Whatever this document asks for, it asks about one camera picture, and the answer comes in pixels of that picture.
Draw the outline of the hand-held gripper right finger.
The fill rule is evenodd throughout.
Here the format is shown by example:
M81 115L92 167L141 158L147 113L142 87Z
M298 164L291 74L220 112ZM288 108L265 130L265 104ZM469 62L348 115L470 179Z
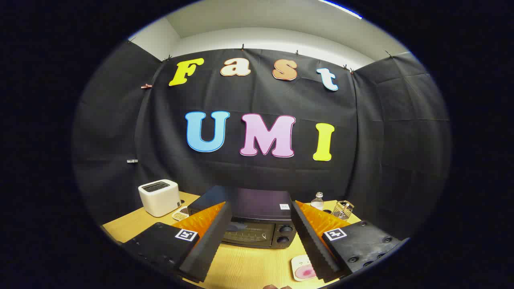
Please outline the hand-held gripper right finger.
M351 224L300 201L292 202L291 218L317 278L326 283L359 275L402 246L371 222Z

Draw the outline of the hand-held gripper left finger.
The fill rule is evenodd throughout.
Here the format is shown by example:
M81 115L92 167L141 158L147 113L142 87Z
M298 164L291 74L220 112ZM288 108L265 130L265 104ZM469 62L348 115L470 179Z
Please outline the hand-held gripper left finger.
M165 276L203 282L232 217L224 201L173 225L156 222L121 247Z

